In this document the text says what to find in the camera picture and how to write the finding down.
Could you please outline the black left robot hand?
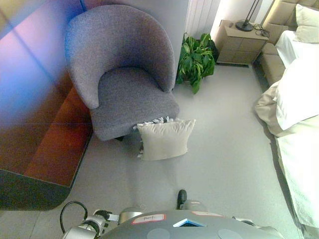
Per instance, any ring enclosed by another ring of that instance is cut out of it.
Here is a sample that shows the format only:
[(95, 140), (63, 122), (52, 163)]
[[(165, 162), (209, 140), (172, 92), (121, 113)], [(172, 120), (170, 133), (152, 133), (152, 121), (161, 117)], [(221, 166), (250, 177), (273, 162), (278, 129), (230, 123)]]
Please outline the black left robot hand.
[(112, 212), (108, 212), (106, 210), (96, 210), (93, 215), (101, 216), (106, 221), (109, 222), (118, 222), (119, 221), (119, 215), (113, 214)]

